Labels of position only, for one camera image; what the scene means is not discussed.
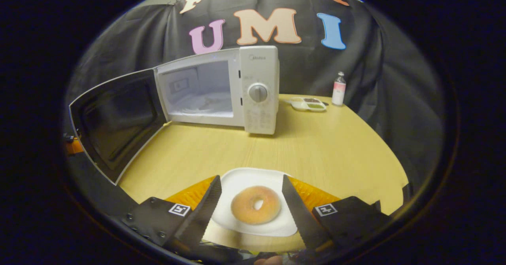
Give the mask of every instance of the square plate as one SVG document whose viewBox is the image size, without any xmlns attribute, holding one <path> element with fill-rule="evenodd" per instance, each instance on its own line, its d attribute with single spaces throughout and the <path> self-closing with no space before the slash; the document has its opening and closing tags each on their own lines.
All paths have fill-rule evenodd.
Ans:
<svg viewBox="0 0 506 265">
<path fill-rule="evenodd" d="M 248 167 L 235 168 L 225 173 L 221 177 L 222 194 L 211 219 L 221 227 L 244 234 L 275 237 L 286 237 L 295 234 L 297 226 L 281 192 L 283 175 L 285 174 L 280 171 Z M 232 214 L 230 204 L 233 198 L 239 192 L 251 186 L 265 186 L 271 188 L 278 195 L 281 210 L 276 218 L 270 222 L 261 225 L 248 225 L 237 220 Z"/>
</svg>

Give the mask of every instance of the small bottle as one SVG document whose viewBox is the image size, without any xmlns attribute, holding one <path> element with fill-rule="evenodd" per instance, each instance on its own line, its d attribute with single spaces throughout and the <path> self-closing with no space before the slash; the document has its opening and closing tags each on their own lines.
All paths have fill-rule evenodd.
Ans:
<svg viewBox="0 0 506 265">
<path fill-rule="evenodd" d="M 338 73 L 338 77 L 334 81 L 334 92 L 332 93 L 332 104 L 340 106 L 343 105 L 345 97 L 346 81 L 343 72 Z"/>
</svg>

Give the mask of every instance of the table surface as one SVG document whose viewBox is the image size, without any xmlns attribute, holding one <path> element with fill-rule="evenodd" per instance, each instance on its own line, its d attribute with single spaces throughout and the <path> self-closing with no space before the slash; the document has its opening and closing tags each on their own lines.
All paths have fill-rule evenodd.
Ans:
<svg viewBox="0 0 506 265">
<path fill-rule="evenodd" d="M 300 112 L 281 94 L 274 135 L 244 128 L 172 122 L 144 147 L 119 182 L 135 201 L 166 199 L 213 175 L 253 167 L 278 170 L 339 198 L 354 195 L 391 214 L 403 203 L 406 174 L 392 150 L 356 113 L 331 98 L 325 112 Z M 241 234 L 210 221 L 204 240 L 251 251 L 304 249 L 289 237 Z"/>
</svg>

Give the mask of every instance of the white microwave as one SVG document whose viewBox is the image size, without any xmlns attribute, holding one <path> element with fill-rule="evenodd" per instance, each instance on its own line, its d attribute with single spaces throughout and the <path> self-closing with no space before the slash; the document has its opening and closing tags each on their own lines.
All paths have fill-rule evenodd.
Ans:
<svg viewBox="0 0 506 265">
<path fill-rule="evenodd" d="M 69 105 L 86 155 L 112 183 L 168 121 L 241 126 L 274 134 L 279 60 L 270 45 L 238 47 L 126 74 Z"/>
</svg>

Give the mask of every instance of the donut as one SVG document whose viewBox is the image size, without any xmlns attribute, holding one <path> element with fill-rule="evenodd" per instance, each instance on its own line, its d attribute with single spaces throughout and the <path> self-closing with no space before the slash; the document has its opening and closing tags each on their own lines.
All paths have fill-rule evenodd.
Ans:
<svg viewBox="0 0 506 265">
<path fill-rule="evenodd" d="M 257 210 L 255 203 L 263 201 Z M 253 186 L 237 194 L 230 205 L 235 218 L 248 225 L 260 225 L 273 220 L 281 209 L 278 195 L 271 188 Z"/>
</svg>

